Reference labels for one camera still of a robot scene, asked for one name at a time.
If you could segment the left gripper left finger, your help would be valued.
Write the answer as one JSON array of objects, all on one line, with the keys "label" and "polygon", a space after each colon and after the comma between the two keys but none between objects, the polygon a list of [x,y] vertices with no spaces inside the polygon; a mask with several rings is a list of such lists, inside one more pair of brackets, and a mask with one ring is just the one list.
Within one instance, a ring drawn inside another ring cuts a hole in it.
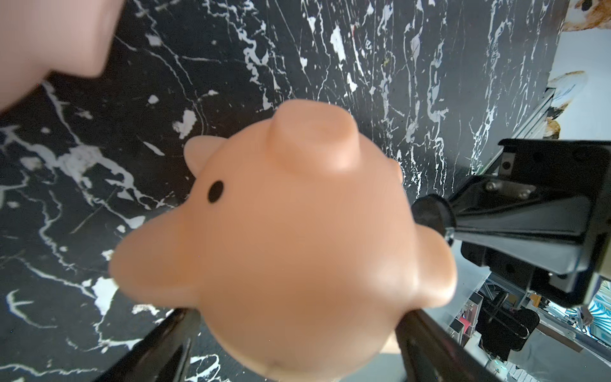
[{"label": "left gripper left finger", "polygon": [[183,381],[199,329],[199,312],[176,309],[97,380]]}]

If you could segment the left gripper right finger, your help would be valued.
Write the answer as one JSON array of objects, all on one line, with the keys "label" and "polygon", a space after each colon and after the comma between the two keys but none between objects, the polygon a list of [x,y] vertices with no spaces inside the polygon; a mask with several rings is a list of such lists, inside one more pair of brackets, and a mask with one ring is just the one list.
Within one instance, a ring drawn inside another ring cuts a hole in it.
[{"label": "left gripper right finger", "polygon": [[422,310],[402,317],[396,338],[407,381],[498,380]]}]

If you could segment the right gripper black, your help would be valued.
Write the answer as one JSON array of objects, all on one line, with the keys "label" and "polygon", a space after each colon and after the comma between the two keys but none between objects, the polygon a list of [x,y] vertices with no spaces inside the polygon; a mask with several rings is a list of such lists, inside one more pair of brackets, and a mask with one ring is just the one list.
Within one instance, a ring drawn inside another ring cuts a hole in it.
[{"label": "right gripper black", "polygon": [[411,206],[415,222],[529,264],[529,290],[562,307],[588,304],[610,253],[610,143],[499,145],[496,176],[472,176],[449,202],[420,197]]}]

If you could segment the pink piggy bank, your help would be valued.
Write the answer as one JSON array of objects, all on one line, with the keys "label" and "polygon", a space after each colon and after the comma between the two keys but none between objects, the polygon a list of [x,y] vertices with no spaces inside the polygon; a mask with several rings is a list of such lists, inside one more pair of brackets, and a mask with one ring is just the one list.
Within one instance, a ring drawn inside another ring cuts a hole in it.
[{"label": "pink piggy bank", "polygon": [[123,0],[2,1],[1,110],[49,73],[101,75],[123,8]]},{"label": "pink piggy bank", "polygon": [[450,246],[415,222],[399,163],[338,106],[288,100],[230,138],[197,136],[187,201],[126,236],[119,289],[199,310],[237,361],[274,380],[336,380],[405,313],[446,305]]}]

